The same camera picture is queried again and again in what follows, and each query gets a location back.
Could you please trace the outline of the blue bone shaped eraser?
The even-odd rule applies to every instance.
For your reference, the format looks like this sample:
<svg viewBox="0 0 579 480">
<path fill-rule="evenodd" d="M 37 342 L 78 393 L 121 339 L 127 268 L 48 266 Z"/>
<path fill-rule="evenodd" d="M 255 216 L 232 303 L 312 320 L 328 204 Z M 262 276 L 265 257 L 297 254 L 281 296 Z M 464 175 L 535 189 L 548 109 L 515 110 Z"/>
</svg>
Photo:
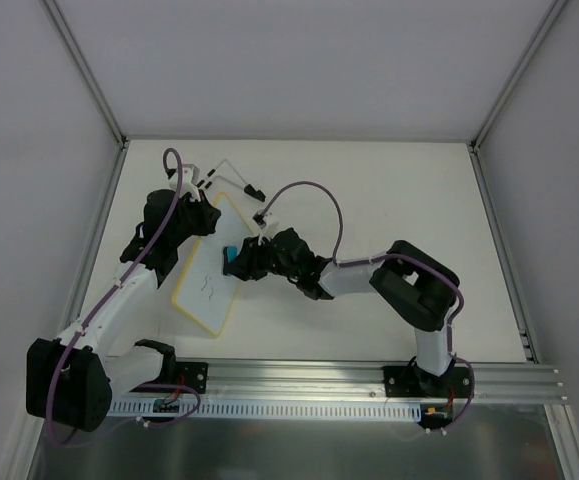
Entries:
<svg viewBox="0 0 579 480">
<path fill-rule="evenodd" d="M 235 276 L 240 274 L 241 268 L 237 262 L 238 249 L 236 246 L 225 246 L 222 249 L 222 274 Z"/>
</svg>

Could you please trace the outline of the yellow framed small whiteboard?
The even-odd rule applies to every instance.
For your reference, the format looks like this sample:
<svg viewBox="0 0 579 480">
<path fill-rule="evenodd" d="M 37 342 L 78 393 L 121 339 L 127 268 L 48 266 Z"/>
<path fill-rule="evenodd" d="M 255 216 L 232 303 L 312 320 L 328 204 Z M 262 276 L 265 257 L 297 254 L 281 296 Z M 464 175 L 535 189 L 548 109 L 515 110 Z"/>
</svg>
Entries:
<svg viewBox="0 0 579 480">
<path fill-rule="evenodd" d="M 223 249 L 238 252 L 252 230 L 232 199 L 220 192 L 221 212 L 214 234 L 199 237 L 172 294 L 172 305 L 214 337 L 220 335 L 235 299 L 239 280 L 223 274 Z"/>
</svg>

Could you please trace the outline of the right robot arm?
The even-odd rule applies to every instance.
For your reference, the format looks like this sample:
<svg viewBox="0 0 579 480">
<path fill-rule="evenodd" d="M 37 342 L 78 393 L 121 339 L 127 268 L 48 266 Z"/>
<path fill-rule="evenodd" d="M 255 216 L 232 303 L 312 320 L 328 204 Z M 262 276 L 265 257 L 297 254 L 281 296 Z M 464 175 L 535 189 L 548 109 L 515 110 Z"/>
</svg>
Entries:
<svg viewBox="0 0 579 480">
<path fill-rule="evenodd" d="M 457 275 L 404 240 L 372 258 L 337 262 L 315 254 L 293 228 L 247 237 L 222 249 L 222 274 L 258 281 L 285 278 L 307 298 L 334 300 L 353 294 L 379 295 L 414 328 L 416 359 L 409 380 L 425 395 L 449 393 L 456 360 L 449 325 L 464 306 Z"/>
</svg>

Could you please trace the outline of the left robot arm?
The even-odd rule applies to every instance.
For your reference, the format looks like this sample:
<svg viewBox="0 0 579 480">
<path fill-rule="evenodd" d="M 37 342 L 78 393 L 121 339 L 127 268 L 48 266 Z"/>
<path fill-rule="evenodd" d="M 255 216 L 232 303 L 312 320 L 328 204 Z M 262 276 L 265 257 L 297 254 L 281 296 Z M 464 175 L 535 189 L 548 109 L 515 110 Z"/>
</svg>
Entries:
<svg viewBox="0 0 579 480">
<path fill-rule="evenodd" d="M 106 292 L 55 339 L 38 338 L 28 349 L 28 414 L 92 432 L 126 393 L 145 383 L 156 391 L 174 385 L 174 347 L 143 339 L 118 358 L 109 352 L 139 304 L 157 292 L 177 264 L 180 245 L 214 234 L 220 215 L 204 193 L 160 189 L 148 194 L 143 220 Z"/>
</svg>

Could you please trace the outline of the aluminium mounting rail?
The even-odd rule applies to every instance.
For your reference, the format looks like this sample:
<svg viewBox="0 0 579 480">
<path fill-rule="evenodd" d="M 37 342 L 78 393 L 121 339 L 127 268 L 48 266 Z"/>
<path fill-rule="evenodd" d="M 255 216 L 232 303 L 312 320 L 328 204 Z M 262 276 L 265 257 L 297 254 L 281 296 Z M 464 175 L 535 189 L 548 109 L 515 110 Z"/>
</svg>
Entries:
<svg viewBox="0 0 579 480">
<path fill-rule="evenodd" d="M 208 359 L 208 399 L 364 401 L 388 398 L 382 368 L 404 362 Z M 559 370 L 535 363 L 474 363 L 473 401 L 566 405 Z"/>
</svg>

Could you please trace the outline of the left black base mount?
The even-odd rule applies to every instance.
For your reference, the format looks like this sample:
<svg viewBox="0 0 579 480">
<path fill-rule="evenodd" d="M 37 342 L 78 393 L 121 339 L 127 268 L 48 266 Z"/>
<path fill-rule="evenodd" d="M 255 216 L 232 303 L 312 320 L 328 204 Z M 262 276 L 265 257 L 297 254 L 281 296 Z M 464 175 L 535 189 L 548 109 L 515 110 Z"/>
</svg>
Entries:
<svg viewBox="0 0 579 480">
<path fill-rule="evenodd" d="M 177 361 L 174 380 L 179 385 L 189 387 L 204 394 L 208 378 L 209 364 L 197 361 Z"/>
</svg>

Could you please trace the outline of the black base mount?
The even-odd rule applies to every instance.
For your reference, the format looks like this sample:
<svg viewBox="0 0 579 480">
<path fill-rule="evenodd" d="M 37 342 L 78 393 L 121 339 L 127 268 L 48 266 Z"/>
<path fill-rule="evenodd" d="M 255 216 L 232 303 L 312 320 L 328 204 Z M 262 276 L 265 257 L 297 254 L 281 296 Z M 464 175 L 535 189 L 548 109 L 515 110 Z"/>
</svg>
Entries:
<svg viewBox="0 0 579 480">
<path fill-rule="evenodd" d="M 465 366 L 452 362 L 448 370 L 432 375 L 416 363 L 387 365 L 382 368 L 383 385 L 388 398 L 455 398 L 467 399 L 474 386 L 474 375 Z"/>
<path fill-rule="evenodd" d="M 197 361 L 177 361 L 174 380 L 179 385 L 189 387 L 204 394 L 208 378 L 209 364 Z"/>
</svg>

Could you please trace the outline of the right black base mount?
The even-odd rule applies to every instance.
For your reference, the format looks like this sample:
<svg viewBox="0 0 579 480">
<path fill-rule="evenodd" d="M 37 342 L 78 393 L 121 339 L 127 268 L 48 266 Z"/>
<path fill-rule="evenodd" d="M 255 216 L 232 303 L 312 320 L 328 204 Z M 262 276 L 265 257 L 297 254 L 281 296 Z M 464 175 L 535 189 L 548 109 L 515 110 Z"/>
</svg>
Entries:
<svg viewBox="0 0 579 480">
<path fill-rule="evenodd" d="M 465 366 L 452 362 L 448 370 L 432 375 L 416 363 L 387 365 L 382 368 L 383 385 L 388 398 L 455 398 L 467 399 L 474 386 L 474 375 Z"/>
</svg>

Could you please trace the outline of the left aluminium frame post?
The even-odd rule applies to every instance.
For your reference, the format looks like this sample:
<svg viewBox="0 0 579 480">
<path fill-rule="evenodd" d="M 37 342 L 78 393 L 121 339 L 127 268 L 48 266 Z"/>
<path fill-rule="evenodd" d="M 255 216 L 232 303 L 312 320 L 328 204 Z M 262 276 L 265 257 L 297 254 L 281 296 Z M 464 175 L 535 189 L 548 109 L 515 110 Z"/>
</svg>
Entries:
<svg viewBox="0 0 579 480">
<path fill-rule="evenodd" d="M 40 4 L 47 14 L 50 23 L 56 31 L 61 44 L 65 48 L 67 55 L 115 144 L 123 148 L 127 137 L 113 113 L 59 2 L 55 0 L 41 0 Z"/>
</svg>

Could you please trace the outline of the aluminium frame post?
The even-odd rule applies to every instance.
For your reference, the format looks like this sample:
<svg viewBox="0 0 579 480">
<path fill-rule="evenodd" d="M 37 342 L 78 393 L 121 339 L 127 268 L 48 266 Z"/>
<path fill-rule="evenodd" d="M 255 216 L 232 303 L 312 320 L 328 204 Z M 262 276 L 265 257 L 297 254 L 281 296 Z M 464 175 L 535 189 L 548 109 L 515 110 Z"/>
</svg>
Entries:
<svg viewBox="0 0 579 480">
<path fill-rule="evenodd" d="M 113 113 L 59 2 L 55 0 L 41 0 L 40 4 L 47 14 L 50 23 L 56 31 L 61 44 L 65 48 L 67 55 L 115 144 L 123 148 L 127 137 Z"/>
<path fill-rule="evenodd" d="M 549 38 L 569 4 L 569 0 L 553 0 L 549 3 L 546 12 L 533 30 L 520 56 L 505 79 L 502 88 L 495 97 L 493 104 L 487 111 L 475 136 L 470 141 L 469 146 L 474 153 L 477 153 L 482 148 L 486 139 L 493 131 L 506 106 L 511 101 L 512 96 L 529 70 L 529 67 L 537 58 L 544 43 Z"/>
</svg>

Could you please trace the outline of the right aluminium frame post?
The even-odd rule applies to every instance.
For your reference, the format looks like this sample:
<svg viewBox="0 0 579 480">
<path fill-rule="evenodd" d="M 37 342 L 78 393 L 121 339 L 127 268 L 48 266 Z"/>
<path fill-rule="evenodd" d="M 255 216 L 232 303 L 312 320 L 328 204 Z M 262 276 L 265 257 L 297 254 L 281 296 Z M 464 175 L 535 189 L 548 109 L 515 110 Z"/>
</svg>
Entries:
<svg viewBox="0 0 579 480">
<path fill-rule="evenodd" d="M 495 97 L 493 104 L 487 111 L 475 136 L 470 141 L 469 146 L 474 153 L 477 153 L 482 148 L 486 139 L 493 131 L 506 106 L 511 101 L 512 96 L 529 70 L 529 67 L 537 58 L 544 43 L 549 38 L 569 4 L 569 0 L 553 0 L 549 3 L 546 12 L 533 30 L 520 56 L 505 79 L 502 88 Z"/>
</svg>

